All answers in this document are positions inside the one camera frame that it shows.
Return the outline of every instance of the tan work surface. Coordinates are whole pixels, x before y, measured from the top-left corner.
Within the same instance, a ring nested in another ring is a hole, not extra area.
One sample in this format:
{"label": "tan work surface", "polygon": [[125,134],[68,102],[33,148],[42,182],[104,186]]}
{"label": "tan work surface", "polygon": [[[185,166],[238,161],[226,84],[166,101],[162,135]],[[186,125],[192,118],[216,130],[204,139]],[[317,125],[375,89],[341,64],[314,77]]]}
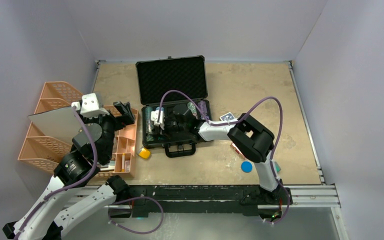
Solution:
{"label": "tan work surface", "polygon": [[[246,113],[266,96],[277,97],[283,107],[283,130],[274,155],[284,184],[320,184],[313,150],[301,114],[288,66],[281,63],[207,63],[208,100],[213,120],[232,112]],[[104,63],[100,66],[94,92],[104,105],[115,101],[143,107],[140,101],[135,64]],[[251,115],[277,136],[279,108],[268,100]],[[142,147],[142,119],[138,121],[136,149]],[[215,140],[197,144],[192,156],[168,158],[163,148],[151,149],[148,160],[136,157],[136,174],[126,179],[135,185],[245,185],[258,184],[255,169],[241,170],[243,160],[231,149],[231,141]]]}

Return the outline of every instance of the white wall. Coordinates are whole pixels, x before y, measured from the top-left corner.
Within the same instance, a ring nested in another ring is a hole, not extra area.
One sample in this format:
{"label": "white wall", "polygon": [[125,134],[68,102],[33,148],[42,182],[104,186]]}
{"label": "white wall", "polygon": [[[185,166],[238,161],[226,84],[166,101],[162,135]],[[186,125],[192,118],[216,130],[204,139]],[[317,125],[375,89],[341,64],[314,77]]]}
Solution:
{"label": "white wall", "polygon": [[61,0],[0,0],[0,239],[31,207],[49,176],[17,157],[43,83],[90,91],[94,59]]}
{"label": "white wall", "polygon": [[67,0],[95,59],[294,59],[327,0]]}
{"label": "white wall", "polygon": [[328,1],[294,72],[350,238],[384,239],[384,1]]}

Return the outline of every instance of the yellow object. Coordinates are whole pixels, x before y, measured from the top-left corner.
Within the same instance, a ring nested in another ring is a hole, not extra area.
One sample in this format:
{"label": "yellow object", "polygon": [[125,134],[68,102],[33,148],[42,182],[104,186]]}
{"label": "yellow object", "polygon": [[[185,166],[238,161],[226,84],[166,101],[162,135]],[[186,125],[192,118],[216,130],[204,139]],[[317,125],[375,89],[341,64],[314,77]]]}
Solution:
{"label": "yellow object", "polygon": [[126,158],[125,158],[125,154],[123,153],[122,158],[121,158],[121,171],[122,172],[125,171],[125,161],[126,161]]}
{"label": "yellow object", "polygon": [[148,159],[151,156],[151,152],[148,149],[142,147],[137,153],[137,155],[139,155],[139,157],[143,159]]}

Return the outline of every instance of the orange plastic organizer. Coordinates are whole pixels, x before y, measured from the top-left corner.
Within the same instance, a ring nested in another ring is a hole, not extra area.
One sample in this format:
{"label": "orange plastic organizer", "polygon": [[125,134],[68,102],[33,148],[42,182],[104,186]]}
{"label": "orange plastic organizer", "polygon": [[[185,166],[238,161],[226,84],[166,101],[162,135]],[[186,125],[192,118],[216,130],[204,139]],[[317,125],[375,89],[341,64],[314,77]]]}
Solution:
{"label": "orange plastic organizer", "polygon": [[[46,111],[68,107],[72,102],[79,101],[82,93],[73,86],[64,81],[46,82],[43,86],[39,102],[37,103],[35,114]],[[114,116],[119,116],[119,111],[114,106],[104,106],[111,111]],[[114,171],[99,172],[91,181],[105,180],[113,175],[120,175],[123,178],[133,178],[135,176],[135,145],[136,132],[138,126],[138,110],[131,109],[135,120],[133,125],[129,125],[124,129],[116,132],[114,152],[112,159],[115,160]],[[18,160],[30,164],[36,168],[53,174],[54,169],[61,161],[63,156],[70,151],[71,145],[60,141],[54,137],[45,136],[33,123],[25,136]],[[124,160],[130,161],[130,171],[122,172],[122,157]]]}

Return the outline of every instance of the blue disc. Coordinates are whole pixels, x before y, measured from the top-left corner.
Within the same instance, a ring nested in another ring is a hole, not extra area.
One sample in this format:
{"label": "blue disc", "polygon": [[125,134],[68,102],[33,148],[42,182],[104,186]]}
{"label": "blue disc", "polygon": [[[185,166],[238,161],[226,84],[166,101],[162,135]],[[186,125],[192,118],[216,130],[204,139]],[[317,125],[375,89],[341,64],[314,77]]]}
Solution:
{"label": "blue disc", "polygon": [[253,165],[252,165],[249,161],[244,161],[244,162],[242,162],[242,164],[240,165],[240,168],[241,168],[242,171],[244,171],[245,173],[250,173],[250,172],[253,170]]}

